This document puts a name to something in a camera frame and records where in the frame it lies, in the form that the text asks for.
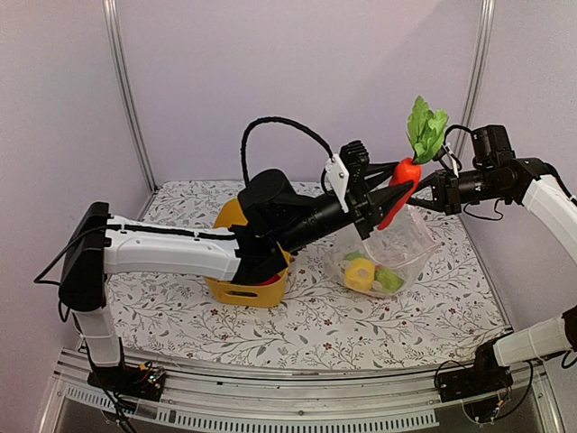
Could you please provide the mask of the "clear zip top bag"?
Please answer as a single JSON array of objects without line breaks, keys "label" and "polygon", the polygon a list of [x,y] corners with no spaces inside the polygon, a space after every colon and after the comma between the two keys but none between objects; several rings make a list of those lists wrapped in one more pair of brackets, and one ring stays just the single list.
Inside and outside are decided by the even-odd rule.
[{"label": "clear zip top bag", "polygon": [[353,252],[364,254],[365,259],[374,263],[375,271],[380,267],[387,268],[405,283],[393,294],[379,291],[375,280],[370,290],[356,292],[375,298],[387,298],[414,284],[438,246],[439,243],[434,241],[417,209],[405,206],[386,229],[372,231],[370,237],[365,240],[360,238],[353,225],[337,232],[333,246],[325,254],[323,265],[331,281],[347,288],[343,276],[350,261],[346,261],[343,257]]}]

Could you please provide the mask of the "yellow plastic basket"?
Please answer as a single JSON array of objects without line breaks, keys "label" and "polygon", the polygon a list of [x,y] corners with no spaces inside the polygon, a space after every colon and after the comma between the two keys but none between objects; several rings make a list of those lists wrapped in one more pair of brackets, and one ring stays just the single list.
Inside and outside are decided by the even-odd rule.
[{"label": "yellow plastic basket", "polygon": [[[233,225],[246,226],[247,220],[237,198],[231,199],[221,208],[213,228],[230,228]],[[240,285],[229,281],[218,281],[205,277],[204,280],[213,297],[224,304],[251,308],[270,309],[283,300],[287,286],[289,268],[278,273],[280,280],[266,286]]]}]

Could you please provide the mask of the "green apple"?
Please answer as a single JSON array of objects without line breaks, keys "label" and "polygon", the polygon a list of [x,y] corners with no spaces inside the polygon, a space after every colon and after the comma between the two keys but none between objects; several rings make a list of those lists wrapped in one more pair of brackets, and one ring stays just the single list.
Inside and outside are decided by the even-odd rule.
[{"label": "green apple", "polygon": [[343,257],[346,261],[353,261],[356,259],[365,259],[366,256],[364,254],[358,253],[358,252],[353,252],[353,253],[348,253]]},{"label": "green apple", "polygon": [[393,294],[404,285],[404,280],[387,268],[380,267],[375,271],[377,289],[383,293]]}]

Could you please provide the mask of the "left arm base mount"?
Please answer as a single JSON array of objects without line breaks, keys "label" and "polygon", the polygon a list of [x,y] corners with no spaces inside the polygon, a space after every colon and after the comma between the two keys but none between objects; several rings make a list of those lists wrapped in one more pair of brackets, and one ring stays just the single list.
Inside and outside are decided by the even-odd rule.
[{"label": "left arm base mount", "polygon": [[124,350],[120,362],[114,366],[97,366],[87,352],[90,374],[87,383],[115,395],[146,401],[160,401],[166,382],[166,370],[148,361],[139,366],[125,363]]}]

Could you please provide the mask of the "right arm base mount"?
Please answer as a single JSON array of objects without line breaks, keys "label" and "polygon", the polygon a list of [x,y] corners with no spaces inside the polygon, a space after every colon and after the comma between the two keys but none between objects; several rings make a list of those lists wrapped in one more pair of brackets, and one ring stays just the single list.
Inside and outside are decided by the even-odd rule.
[{"label": "right arm base mount", "polygon": [[439,391],[441,401],[457,401],[482,394],[505,391],[504,397],[492,397],[488,402],[471,403],[465,414],[477,423],[493,422],[510,396],[513,378],[508,367],[498,365],[493,346],[498,338],[480,345],[474,353],[472,366],[467,367],[456,361],[459,369],[441,372],[450,363],[442,363],[435,371],[434,386]]}]

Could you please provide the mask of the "yellow lemon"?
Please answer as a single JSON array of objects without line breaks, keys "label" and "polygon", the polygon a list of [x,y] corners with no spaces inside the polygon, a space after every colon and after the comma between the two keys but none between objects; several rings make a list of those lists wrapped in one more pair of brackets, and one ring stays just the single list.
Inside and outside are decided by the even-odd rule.
[{"label": "yellow lemon", "polygon": [[349,262],[344,271],[344,285],[351,290],[365,292],[375,280],[375,265],[368,259],[356,258]]}]

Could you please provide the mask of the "orange carrot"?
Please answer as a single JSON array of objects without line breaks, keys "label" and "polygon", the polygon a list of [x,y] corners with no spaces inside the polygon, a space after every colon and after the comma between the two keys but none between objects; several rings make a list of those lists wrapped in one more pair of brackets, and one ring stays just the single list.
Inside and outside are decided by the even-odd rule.
[{"label": "orange carrot", "polygon": [[402,185],[410,181],[413,182],[413,185],[379,223],[377,228],[380,231],[392,223],[395,215],[415,192],[421,179],[422,166],[433,160],[440,151],[444,143],[444,132],[448,119],[445,110],[433,111],[421,96],[415,99],[407,121],[407,138],[413,150],[413,156],[405,158],[398,164],[389,182],[390,186]]}]

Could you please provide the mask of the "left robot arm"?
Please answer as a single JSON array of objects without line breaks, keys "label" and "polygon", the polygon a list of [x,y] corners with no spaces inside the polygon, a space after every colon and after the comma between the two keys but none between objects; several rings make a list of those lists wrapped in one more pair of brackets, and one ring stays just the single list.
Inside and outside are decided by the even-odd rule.
[{"label": "left robot arm", "polygon": [[100,378],[116,392],[134,382],[106,301],[108,275],[160,272],[263,284],[287,268],[287,253],[343,227],[353,225],[367,238],[415,184],[383,187],[397,166],[371,164],[360,142],[346,144],[326,164],[332,192],[314,198],[299,195],[283,171],[265,170],[237,196],[246,224],[229,228],[148,225],[112,216],[105,202],[93,203],[69,241],[59,298],[77,319]]}]

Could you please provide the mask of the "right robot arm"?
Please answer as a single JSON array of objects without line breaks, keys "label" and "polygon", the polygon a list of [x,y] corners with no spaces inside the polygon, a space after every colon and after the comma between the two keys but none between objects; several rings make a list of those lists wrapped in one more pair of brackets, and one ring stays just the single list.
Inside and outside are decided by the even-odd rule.
[{"label": "right robot arm", "polygon": [[466,385],[484,393],[501,372],[526,361],[559,360],[576,350],[576,195],[558,170],[517,156],[506,128],[452,127],[471,159],[425,176],[410,205],[464,224],[511,329],[474,350]]}]

